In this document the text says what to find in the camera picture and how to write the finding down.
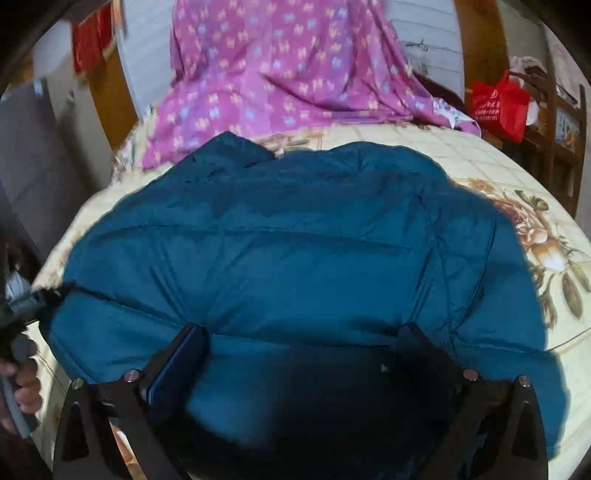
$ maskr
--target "purple floral blanket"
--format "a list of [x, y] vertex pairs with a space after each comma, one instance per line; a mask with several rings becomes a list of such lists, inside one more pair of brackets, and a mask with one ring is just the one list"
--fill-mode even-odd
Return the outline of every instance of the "purple floral blanket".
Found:
[[480, 133], [415, 78], [379, 0], [177, 0], [170, 55], [176, 78], [143, 168], [225, 130], [419, 119]]

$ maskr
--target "silver bolt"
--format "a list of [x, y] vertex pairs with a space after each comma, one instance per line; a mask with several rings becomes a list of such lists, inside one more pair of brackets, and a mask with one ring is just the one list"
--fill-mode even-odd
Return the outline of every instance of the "silver bolt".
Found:
[[72, 388], [74, 390], [78, 390], [79, 388], [82, 388], [84, 386], [84, 378], [76, 378], [73, 382], [72, 382]]
[[519, 376], [519, 383], [524, 388], [530, 388], [531, 387], [531, 380], [529, 378], [527, 378], [525, 375], [520, 375]]
[[478, 372], [473, 368], [465, 368], [462, 375], [464, 375], [464, 378], [470, 382], [478, 380]]
[[139, 371], [132, 369], [125, 373], [123, 380], [128, 383], [135, 382], [139, 378]]

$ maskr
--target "mattress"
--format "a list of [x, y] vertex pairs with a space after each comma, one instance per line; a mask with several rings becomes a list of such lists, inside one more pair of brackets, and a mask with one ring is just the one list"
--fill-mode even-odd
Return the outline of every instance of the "mattress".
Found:
[[[155, 180], [171, 166], [142, 171], [139, 158], [154, 124], [154, 113], [140, 122], [116, 155], [111, 185], [80, 209], [39, 273], [35, 286], [59, 285], [73, 245], [123, 197]], [[438, 127], [408, 123], [333, 125], [254, 139], [276, 153], [305, 148], [327, 150], [349, 142], [403, 145], [438, 162], [460, 187], [485, 195], [513, 220], [530, 263], [544, 312], [548, 350], [561, 360], [570, 394], [563, 435], [549, 462], [550, 479], [566, 480], [591, 445], [591, 242], [559, 202], [495, 147], [480, 138]], [[515, 327], [519, 328], [518, 319]], [[51, 464], [61, 407], [70, 379], [41, 337], [37, 325], [29, 334], [40, 347], [39, 375], [44, 397], [34, 440]]]

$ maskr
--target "handle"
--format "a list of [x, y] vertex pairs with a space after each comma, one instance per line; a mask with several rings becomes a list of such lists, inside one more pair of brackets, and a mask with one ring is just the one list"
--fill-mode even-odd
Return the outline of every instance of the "handle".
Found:
[[[11, 343], [12, 356], [18, 364], [21, 364], [29, 358], [29, 341], [24, 335], [18, 335]], [[18, 390], [20, 385], [14, 377], [2, 376], [0, 383], [0, 390], [4, 394], [4, 401], [8, 407], [8, 411], [12, 417], [18, 434], [21, 438], [26, 439], [31, 436], [31, 433], [38, 427], [39, 422], [35, 415], [23, 413], [21, 407], [18, 405], [14, 392]]]

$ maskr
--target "red bag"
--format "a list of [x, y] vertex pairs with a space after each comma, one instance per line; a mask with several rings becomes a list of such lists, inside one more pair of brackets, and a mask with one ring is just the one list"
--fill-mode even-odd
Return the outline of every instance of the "red bag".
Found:
[[509, 80], [506, 71], [496, 86], [474, 82], [471, 117], [494, 136], [521, 143], [530, 94]]

